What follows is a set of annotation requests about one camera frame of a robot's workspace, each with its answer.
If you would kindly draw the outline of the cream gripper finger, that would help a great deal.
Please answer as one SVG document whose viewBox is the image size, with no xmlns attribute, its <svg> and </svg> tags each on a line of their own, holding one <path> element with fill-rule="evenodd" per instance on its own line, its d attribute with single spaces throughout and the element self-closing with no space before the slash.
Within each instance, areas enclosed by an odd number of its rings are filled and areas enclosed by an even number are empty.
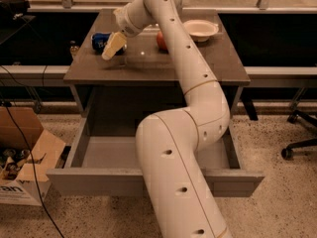
<svg viewBox="0 0 317 238">
<path fill-rule="evenodd" d="M 121 32 L 112 33 L 103 50 L 102 58 L 110 60 L 116 52 L 122 49 L 127 44 L 127 37 Z"/>
</svg>

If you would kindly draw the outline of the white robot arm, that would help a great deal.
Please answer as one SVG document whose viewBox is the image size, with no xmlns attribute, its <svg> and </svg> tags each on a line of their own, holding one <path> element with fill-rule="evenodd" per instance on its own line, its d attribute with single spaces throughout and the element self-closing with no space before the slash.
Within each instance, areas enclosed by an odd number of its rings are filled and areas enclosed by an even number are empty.
<svg viewBox="0 0 317 238">
<path fill-rule="evenodd" d="M 102 57 L 110 60 L 129 37 L 157 23 L 186 106 L 139 124 L 136 153 L 163 238 L 233 238 L 197 163 L 196 154 L 228 129 L 230 109 L 207 61 L 179 19 L 182 0 L 135 0 L 115 11 L 119 30 Z"/>
</svg>

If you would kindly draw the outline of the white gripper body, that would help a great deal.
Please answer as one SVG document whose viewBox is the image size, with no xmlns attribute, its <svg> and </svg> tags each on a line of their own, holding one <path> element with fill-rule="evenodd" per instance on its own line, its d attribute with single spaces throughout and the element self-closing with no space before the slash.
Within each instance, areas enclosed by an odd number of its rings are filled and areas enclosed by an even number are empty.
<svg viewBox="0 0 317 238">
<path fill-rule="evenodd" d="M 118 8 L 114 11 L 116 18 L 116 24 L 119 27 L 119 31 L 126 37 L 132 38 L 138 35 L 141 30 L 138 29 L 130 20 L 128 15 L 128 6 Z"/>
</svg>

